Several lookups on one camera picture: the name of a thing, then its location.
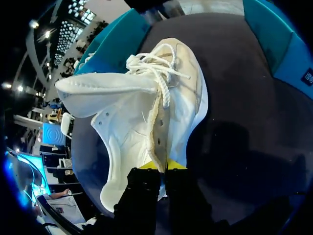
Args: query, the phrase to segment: white chair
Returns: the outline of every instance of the white chair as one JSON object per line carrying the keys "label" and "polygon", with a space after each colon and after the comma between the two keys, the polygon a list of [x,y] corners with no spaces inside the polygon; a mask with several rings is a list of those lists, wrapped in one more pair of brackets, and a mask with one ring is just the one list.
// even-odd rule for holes
{"label": "white chair", "polygon": [[72,139],[72,133],[68,132],[69,129],[69,125],[71,123],[71,120],[75,120],[75,118],[70,115],[69,113],[64,113],[62,116],[62,121],[61,121],[61,132],[63,135],[69,137],[70,139]]}

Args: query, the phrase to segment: white sneaker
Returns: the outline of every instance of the white sneaker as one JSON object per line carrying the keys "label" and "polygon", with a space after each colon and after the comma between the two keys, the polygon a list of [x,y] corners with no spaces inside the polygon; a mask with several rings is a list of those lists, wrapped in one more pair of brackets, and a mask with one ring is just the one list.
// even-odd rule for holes
{"label": "white sneaker", "polygon": [[208,109],[201,68],[179,40],[164,39],[151,53],[131,55],[127,68],[126,74],[86,73],[55,84],[73,116],[97,114],[91,125],[110,158],[100,198],[111,212],[133,167],[153,160],[164,172],[168,157],[186,166],[188,138]]}

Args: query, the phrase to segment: ceiling light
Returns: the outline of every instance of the ceiling light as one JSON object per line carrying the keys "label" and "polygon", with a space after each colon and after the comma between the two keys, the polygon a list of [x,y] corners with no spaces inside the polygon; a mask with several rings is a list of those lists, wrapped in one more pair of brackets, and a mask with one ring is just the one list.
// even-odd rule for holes
{"label": "ceiling light", "polygon": [[38,24],[37,21],[31,20],[31,21],[29,22],[29,26],[32,27],[32,28],[38,28],[39,24]]}
{"label": "ceiling light", "polygon": [[10,89],[10,88],[12,88],[12,85],[9,84],[9,83],[4,82],[4,83],[2,83],[2,87],[3,87],[4,89]]}
{"label": "ceiling light", "polygon": [[46,33],[45,33],[45,38],[49,38],[50,37],[50,31],[47,31]]}
{"label": "ceiling light", "polygon": [[22,92],[23,91],[23,87],[22,86],[18,86],[18,91]]}

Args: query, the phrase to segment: white shoelace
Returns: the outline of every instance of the white shoelace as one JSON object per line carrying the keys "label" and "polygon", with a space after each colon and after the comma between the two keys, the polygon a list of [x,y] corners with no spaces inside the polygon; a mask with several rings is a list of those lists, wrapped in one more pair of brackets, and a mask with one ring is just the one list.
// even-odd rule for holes
{"label": "white shoelace", "polygon": [[82,67],[85,63],[87,63],[88,60],[90,60],[90,59],[92,58],[92,56],[93,56],[95,53],[96,53],[96,51],[95,51],[94,53],[89,53],[89,54],[88,54],[89,56],[85,59],[85,62],[84,62],[84,63],[81,63],[81,64],[79,65],[78,69],[81,69],[81,67]]}
{"label": "white shoelace", "polygon": [[[162,59],[155,54],[157,54],[163,47],[169,47],[172,51],[172,61],[169,62]],[[170,106],[170,91],[168,88],[168,83],[171,82],[171,75],[175,74],[187,79],[190,76],[177,72],[175,70],[176,54],[173,47],[169,44],[162,44],[154,49],[151,53],[140,53],[136,56],[131,55],[126,61],[126,68],[129,71],[126,74],[136,74],[136,75],[147,75],[148,73],[153,73],[156,78],[156,82],[163,96],[163,108],[167,109]]]}

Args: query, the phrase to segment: dark gray floor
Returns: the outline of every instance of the dark gray floor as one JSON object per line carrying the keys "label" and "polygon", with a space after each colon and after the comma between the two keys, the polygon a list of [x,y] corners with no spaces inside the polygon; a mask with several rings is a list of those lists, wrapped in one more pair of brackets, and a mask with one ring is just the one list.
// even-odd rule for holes
{"label": "dark gray floor", "polygon": [[[213,218],[234,223],[271,198],[305,190],[313,170],[313,101],[271,77],[244,18],[209,13],[166,20],[140,51],[168,37],[193,50],[209,91],[209,113],[189,139],[187,164]],[[90,120],[75,121],[74,171],[101,208],[109,162]],[[169,234],[167,212],[160,202],[158,234]]]}

